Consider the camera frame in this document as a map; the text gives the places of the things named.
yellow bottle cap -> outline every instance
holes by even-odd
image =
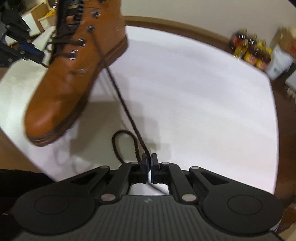
[[[271,54],[272,53],[272,49],[271,48],[266,48],[266,52]]]
[[[261,41],[257,43],[257,47],[258,47],[260,50],[265,50],[265,45],[264,45],[264,43],[261,42]]]

boot welt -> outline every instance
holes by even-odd
[[[125,36],[111,51],[109,51],[109,53],[105,55],[105,61],[107,65],[108,66],[111,65],[115,60],[117,60],[126,51],[127,47],[128,47],[128,40],[127,40],[127,37]],[[93,74],[93,77],[91,78],[91,81],[88,84],[86,91],[84,92],[83,96],[80,98],[79,102],[74,107],[73,111],[71,111],[69,115],[52,132],[48,133],[43,137],[27,136],[29,141],[36,146],[43,147],[55,142],[62,135],[64,135],[66,130],[68,130],[73,125],[76,119],[83,112],[88,101],[88,96],[94,85],[94,82],[103,68],[104,68],[104,64],[103,62],[100,62],[97,66],[96,71]]]

brown leather boot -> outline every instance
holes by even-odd
[[[111,65],[128,47],[120,0],[59,0],[57,36],[46,75],[26,112],[28,139],[45,146],[61,137],[83,111],[104,65],[88,29]]]

metal pin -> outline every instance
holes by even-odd
[[[111,193],[106,193],[106,194],[103,194],[101,196],[101,199],[105,202],[111,202],[111,201],[114,201],[116,199],[116,196],[114,194],[111,194]]]
[[[185,194],[182,196],[182,200],[185,202],[193,202],[196,200],[196,196],[193,194]]]

white tabletop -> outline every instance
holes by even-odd
[[[274,193],[278,166],[275,104],[267,76],[207,44],[162,31],[126,27],[129,48],[111,66],[150,151],[159,162],[200,166]],[[42,48],[50,32],[35,41]],[[111,138],[132,130],[102,72],[89,104],[65,136],[46,147],[24,134],[26,106],[46,69],[13,64],[0,83],[0,126],[41,170],[62,180],[100,165],[117,169]],[[133,142],[120,138],[128,161]],[[138,186],[141,194],[151,194]]]

